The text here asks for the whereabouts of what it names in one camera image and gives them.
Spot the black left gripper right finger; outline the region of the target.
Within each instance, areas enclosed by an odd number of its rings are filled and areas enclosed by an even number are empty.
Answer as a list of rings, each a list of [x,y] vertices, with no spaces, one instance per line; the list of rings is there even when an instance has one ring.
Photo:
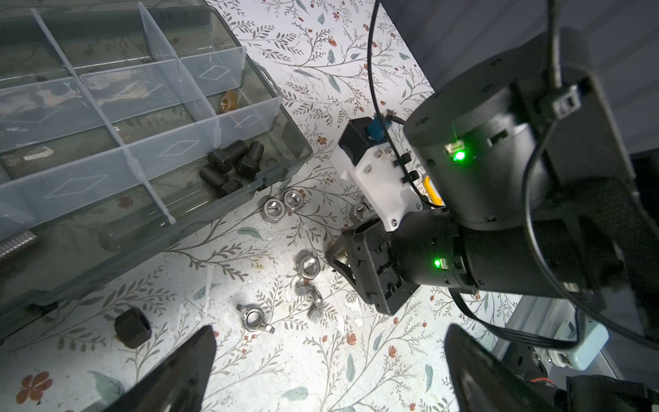
[[[530,386],[457,324],[444,351],[461,411],[555,411]]]

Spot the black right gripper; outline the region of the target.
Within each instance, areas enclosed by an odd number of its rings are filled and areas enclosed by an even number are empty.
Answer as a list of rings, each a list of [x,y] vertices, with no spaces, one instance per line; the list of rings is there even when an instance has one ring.
[[[395,315],[422,285],[463,288],[460,228],[441,210],[412,212],[387,232],[377,217],[333,240],[325,259],[358,296],[384,315]]]

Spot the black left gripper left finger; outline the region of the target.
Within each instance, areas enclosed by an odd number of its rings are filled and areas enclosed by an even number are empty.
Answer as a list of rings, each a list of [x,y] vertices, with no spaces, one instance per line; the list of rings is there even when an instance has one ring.
[[[210,325],[202,327],[160,362],[108,411],[199,411],[216,355]]]

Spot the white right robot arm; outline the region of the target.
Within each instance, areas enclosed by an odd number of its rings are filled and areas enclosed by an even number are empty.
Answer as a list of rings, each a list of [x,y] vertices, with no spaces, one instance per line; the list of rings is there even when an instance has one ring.
[[[421,285],[565,299],[570,338],[495,325],[495,336],[570,350],[595,321],[658,345],[658,154],[621,142],[583,34],[551,27],[454,78],[403,120],[351,120],[332,155],[374,216],[340,234],[331,268],[395,314]],[[418,192],[415,157],[439,193]]]

